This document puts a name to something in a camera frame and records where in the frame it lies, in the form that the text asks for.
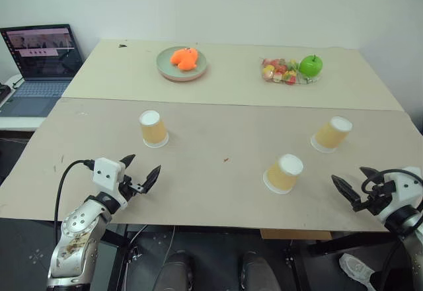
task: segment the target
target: dark floor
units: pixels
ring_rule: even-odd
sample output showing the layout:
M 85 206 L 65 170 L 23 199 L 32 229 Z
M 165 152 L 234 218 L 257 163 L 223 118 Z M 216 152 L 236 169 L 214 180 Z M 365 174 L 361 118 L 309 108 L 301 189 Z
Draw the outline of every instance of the dark floor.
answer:
M 0 141 L 0 175 L 7 176 L 19 158 L 24 144 Z M 116 231 L 117 226 L 109 226 Z M 52 228 L 30 220 L 0 219 L 0 290 L 45 290 L 50 257 L 53 251 Z M 130 226 L 136 231 L 139 226 Z M 143 253 L 128 271 L 128 291 L 150 291 L 171 240 L 171 228 L 149 226 L 137 239 Z M 282 250 L 290 241 L 264 241 L 257 233 L 195 233 L 176 231 L 171 253 L 185 250 L 195 260 L 195 289 L 201 291 L 238 290 L 237 266 L 246 251 L 261 253 L 270 263 L 282 290 L 295 289 L 291 269 L 285 263 Z M 375 270 L 380 270 L 390 249 L 389 244 L 349 251 Z M 310 257 L 303 249 L 303 262 L 312 291 L 366 290 L 349 279 L 340 269 L 338 258 L 332 254 Z M 91 290 L 107 290 L 116 248 L 100 244 L 95 277 Z M 401 249 L 395 267 L 407 264 Z

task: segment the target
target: green plate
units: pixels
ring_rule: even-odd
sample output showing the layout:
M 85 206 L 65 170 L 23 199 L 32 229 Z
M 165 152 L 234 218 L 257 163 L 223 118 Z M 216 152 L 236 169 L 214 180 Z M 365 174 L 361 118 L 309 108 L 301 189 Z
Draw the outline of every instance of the green plate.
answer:
M 167 48 L 157 56 L 157 69 L 161 75 L 171 81 L 191 81 L 204 74 L 207 68 L 207 61 L 203 53 L 198 50 L 198 59 L 196 62 L 197 67 L 195 69 L 191 69 L 190 71 L 181 71 L 177 65 L 173 65 L 171 63 L 171 57 L 174 51 L 185 47 L 186 46 L 175 46 L 174 48 Z

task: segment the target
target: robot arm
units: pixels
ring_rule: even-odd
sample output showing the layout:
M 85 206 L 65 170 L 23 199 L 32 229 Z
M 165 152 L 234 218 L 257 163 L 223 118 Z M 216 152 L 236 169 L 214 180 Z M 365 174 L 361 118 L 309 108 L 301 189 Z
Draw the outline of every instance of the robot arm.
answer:
M 125 175 L 125 168 L 134 157 L 129 155 L 119 162 L 106 158 L 94 161 L 93 181 L 100 192 L 89 196 L 63 220 L 61 237 L 50 261 L 47 290 L 89 290 L 98 244 L 112 215 L 124 209 L 137 193 L 147 193 L 159 176 L 160 166 L 150 172 L 142 185 L 133 182 Z
M 379 172 L 361 167 L 367 180 L 362 190 L 368 194 L 365 202 L 344 179 L 332 176 L 338 191 L 350 201 L 353 211 L 367 209 L 392 233 L 398 235 L 411 263 L 414 289 L 423 291 L 423 184 L 420 169 L 406 167 Z M 366 186 L 373 182 L 371 190 Z

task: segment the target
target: white wall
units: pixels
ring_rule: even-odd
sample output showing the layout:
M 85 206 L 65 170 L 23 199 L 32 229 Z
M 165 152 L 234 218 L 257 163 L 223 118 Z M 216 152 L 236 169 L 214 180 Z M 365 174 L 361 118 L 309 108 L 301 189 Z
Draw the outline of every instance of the white wall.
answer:
M 420 124 L 422 7 L 423 0 L 0 0 L 0 26 L 68 22 L 85 56 L 102 37 L 360 48 Z M 16 72 L 0 43 L 0 80 Z

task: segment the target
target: white table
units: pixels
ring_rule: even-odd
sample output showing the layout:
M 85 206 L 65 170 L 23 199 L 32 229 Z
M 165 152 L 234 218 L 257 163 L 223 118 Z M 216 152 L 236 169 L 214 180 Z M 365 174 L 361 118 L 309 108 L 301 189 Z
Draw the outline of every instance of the white table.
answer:
M 0 188 L 0 217 L 51 220 L 70 162 L 135 153 L 129 175 L 142 178 L 158 164 L 162 173 L 115 222 L 383 230 L 369 213 L 353 213 L 330 174 L 358 189 L 359 166 L 422 167 L 422 137 L 358 51 L 189 44 L 206 55 L 208 71 L 174 83 L 159 75 L 155 58 L 176 45 L 102 40 Z M 288 86 L 260 77 L 260 57 L 311 54 L 324 63 L 317 83 Z M 160 149 L 142 142 L 137 118 L 149 108 L 163 115 L 171 135 Z M 336 153 L 319 153 L 309 138 L 334 115 L 349 118 L 354 130 Z M 305 170 L 294 190 L 280 196 L 262 184 L 262 174 L 284 153 L 302 158 Z M 60 218 L 95 193 L 90 178 L 86 170 L 69 174 Z
M 21 74 L 17 74 L 12 76 L 8 81 L 6 81 L 5 85 L 8 85 L 11 88 L 11 92 L 4 99 L 0 106 L 2 106 L 15 92 L 13 89 L 13 83 L 16 83 L 20 78 L 22 78 Z M 15 87 L 19 87 L 22 85 L 24 80 L 19 81 Z M 10 130 L 10 131 L 35 131 L 38 127 L 41 126 L 45 117 L 0 117 L 0 130 Z
M 206 74 L 186 83 L 166 80 L 157 71 L 157 54 L 165 48 L 187 45 L 198 48 L 207 58 Z M 317 83 L 289 86 L 261 78 L 260 58 L 301 61 L 311 54 L 323 60 L 322 78 Z M 140 40 L 101 40 L 63 97 L 403 110 L 357 50 Z
M 162 148 L 143 143 L 138 117 L 147 109 L 159 111 L 169 131 Z M 349 118 L 354 129 L 335 153 L 320 153 L 310 137 L 334 115 Z M 144 180 L 160 164 L 161 174 L 114 222 L 380 231 L 369 212 L 352 211 L 330 175 L 361 192 L 360 166 L 421 167 L 422 138 L 402 111 L 62 98 L 0 187 L 0 217 L 51 220 L 61 174 L 72 161 L 132 153 L 129 176 Z M 300 157 L 305 168 L 295 188 L 279 195 L 262 174 L 284 153 Z M 82 166 L 68 174 L 61 219 L 96 194 L 91 177 Z

